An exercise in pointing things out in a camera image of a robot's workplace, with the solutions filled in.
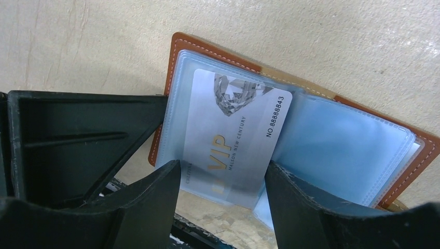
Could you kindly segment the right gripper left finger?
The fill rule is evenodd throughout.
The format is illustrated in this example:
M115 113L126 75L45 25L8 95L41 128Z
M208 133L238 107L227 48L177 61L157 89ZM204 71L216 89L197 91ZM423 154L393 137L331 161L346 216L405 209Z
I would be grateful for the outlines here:
M172 160L75 209L1 199L1 248L166 248L181 180Z

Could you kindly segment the brown leather card holder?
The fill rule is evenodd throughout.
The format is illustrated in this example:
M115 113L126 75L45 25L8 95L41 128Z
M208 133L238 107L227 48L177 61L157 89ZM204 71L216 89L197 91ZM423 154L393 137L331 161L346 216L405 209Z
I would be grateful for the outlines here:
M159 168L179 159L182 190L183 148L197 69L238 75L291 92L293 100L270 161L347 201L386 209L439 156L436 135L177 32L172 36L164 91L166 114L149 161ZM251 210L263 224L273 227L264 182Z

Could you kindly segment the single silver VIP card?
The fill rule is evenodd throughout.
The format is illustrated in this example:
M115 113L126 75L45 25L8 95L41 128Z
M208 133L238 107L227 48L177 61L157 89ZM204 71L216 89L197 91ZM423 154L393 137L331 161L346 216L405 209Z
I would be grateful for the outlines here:
M253 208L292 100L291 92L262 82L195 70L182 188Z

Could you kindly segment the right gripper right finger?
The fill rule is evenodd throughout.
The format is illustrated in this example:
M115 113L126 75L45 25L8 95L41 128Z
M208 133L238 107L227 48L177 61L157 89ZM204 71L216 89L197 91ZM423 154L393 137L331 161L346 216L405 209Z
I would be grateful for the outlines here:
M439 204L402 212L332 195L270 162L265 183L278 248L439 248Z

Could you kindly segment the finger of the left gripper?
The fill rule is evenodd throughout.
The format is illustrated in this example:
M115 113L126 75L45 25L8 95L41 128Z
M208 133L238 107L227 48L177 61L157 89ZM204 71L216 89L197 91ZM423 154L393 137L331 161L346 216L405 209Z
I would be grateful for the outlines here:
M1 196L48 208L98 197L164 120L164 95L1 93Z

